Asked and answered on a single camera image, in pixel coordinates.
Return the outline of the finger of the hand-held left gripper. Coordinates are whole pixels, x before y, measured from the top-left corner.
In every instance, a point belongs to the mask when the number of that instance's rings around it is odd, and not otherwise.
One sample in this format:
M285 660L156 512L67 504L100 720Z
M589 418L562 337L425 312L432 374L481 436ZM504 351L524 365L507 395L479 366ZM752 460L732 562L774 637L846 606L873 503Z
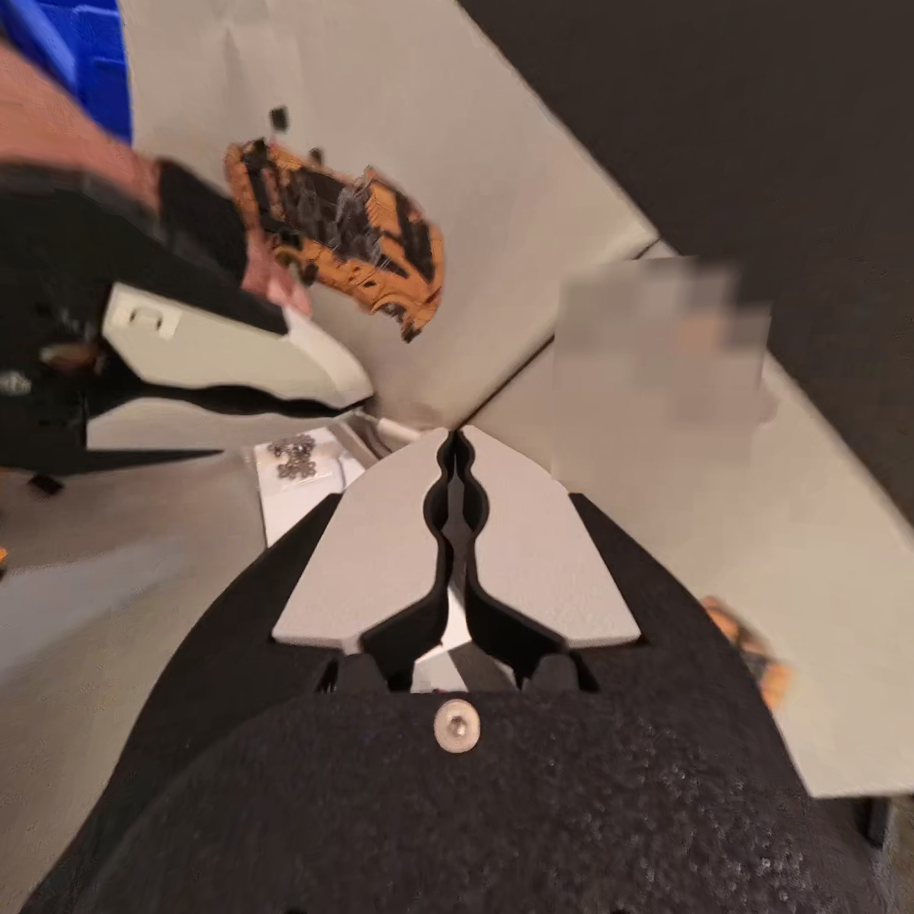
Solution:
M92 418L89 451L219 450L248 448L324 428L339 417L215 413L183 401L139 399Z
M303 314L267 305L268 329L112 287L101 334L106 393L235 416L334 417L375 393L360 361Z

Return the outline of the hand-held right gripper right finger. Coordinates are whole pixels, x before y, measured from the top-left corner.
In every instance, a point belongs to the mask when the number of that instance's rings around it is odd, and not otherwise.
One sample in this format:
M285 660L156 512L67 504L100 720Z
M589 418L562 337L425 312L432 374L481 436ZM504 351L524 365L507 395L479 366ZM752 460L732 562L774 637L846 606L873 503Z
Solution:
M467 686L600 691L588 652L642 634L566 488L471 426L455 434L455 484Z

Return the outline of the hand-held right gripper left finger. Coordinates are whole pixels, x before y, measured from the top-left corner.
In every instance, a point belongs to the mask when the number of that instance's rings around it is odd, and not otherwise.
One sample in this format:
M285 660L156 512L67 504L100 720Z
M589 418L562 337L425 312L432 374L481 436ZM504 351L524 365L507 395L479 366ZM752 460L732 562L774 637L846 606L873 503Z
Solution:
M367 656L391 691L434 690L419 666L451 621L453 447L450 430L427 432L338 497L271 630L275 644Z

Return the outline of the clear bag of grey parts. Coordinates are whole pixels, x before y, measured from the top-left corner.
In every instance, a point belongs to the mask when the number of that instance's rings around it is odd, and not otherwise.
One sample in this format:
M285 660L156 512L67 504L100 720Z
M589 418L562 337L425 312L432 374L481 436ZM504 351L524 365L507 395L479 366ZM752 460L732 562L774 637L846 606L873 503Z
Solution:
M308 483L318 477L314 456L316 447L317 440L308 432L266 444L266 451L275 464L275 476L281 486Z

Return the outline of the blue plastic bin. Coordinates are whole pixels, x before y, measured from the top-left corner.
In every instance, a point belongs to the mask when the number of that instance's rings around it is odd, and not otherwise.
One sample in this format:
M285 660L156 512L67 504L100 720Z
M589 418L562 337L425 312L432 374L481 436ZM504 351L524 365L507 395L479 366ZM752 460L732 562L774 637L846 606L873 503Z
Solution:
M132 144L131 77L117 1L3 1L2 33L121 141Z

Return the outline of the open instruction booklet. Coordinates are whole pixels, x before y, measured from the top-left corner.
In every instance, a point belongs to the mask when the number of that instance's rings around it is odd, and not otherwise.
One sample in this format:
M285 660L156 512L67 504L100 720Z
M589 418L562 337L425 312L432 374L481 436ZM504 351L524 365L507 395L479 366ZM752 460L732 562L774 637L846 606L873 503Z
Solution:
M669 428L634 357L572 368L566 291L614 261L682 265L455 2L121 2L134 141L219 178L285 106L288 143L377 166L441 227L444 301L415 342L334 292L316 319L412 431L470 420L583 492L793 671L778 722L819 795L912 788L912 528L779 362L760 417Z

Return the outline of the dark grey panel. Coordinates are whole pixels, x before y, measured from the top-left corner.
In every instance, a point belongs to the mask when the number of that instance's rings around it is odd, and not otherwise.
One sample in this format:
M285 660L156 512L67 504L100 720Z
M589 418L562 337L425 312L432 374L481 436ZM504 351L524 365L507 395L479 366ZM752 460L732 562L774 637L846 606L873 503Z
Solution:
M913 4L461 6L913 513Z

